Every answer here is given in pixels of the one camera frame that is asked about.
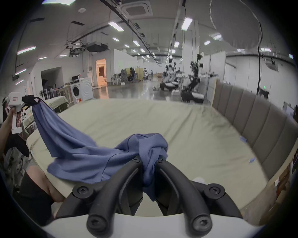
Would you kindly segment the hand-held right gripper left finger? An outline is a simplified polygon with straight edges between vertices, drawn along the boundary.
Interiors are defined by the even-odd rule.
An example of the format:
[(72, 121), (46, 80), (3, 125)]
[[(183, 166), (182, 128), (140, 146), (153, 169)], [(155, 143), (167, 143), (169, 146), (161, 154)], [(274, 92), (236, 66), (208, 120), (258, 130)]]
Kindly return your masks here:
[(134, 157), (110, 179), (78, 183), (56, 214), (56, 219), (88, 215), (86, 228), (93, 236), (110, 236), (114, 214), (134, 215), (143, 200), (143, 165)]

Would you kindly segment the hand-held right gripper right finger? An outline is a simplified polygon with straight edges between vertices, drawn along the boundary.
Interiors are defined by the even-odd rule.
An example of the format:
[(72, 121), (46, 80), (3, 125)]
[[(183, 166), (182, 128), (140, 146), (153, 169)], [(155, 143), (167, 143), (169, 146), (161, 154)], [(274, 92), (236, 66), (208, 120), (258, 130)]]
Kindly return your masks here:
[(184, 214), (191, 236), (205, 236), (211, 231), (212, 214), (242, 219), (222, 185), (191, 181), (164, 158), (155, 164), (155, 201), (165, 216)]

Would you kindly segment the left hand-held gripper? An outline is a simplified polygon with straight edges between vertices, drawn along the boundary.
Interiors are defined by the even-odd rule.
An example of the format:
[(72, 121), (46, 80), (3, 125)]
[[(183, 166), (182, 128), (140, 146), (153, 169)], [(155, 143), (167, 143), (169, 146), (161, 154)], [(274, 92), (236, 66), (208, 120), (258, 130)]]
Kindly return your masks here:
[(20, 92), (11, 92), (8, 96), (8, 107), (9, 108), (15, 108), (16, 112), (13, 114), (12, 119), (12, 134), (18, 134), (23, 131), (21, 126), (21, 109), (25, 106), (31, 106), (34, 107), (38, 105), (40, 102), (43, 102), (43, 100), (37, 96), (34, 95), (25, 95), (27, 88), (23, 87), (23, 89)]

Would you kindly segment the person's left hand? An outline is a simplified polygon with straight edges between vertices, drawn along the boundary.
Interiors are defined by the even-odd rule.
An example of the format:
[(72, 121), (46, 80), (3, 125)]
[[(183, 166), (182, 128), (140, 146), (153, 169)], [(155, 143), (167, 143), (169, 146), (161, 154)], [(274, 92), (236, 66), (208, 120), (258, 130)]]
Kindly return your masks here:
[(12, 129), (16, 128), (17, 124), (17, 111), (15, 107), (11, 107), (10, 111), (8, 113), (8, 116), (6, 120), (3, 123), (4, 129), (6, 129), (8, 132)]

